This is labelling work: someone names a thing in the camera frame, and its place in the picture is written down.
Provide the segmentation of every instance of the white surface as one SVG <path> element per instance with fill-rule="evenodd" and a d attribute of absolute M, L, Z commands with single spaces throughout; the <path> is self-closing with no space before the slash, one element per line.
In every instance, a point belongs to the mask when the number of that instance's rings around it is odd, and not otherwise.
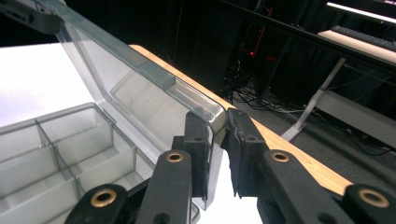
<path fill-rule="evenodd" d="M 0 49 L 0 127 L 92 101 L 60 44 Z M 199 223 L 262 223 L 256 198 L 233 196 L 223 155 L 215 201 Z"/>
<path fill-rule="evenodd" d="M 61 44 L 0 49 L 0 127 L 92 101 Z"/>

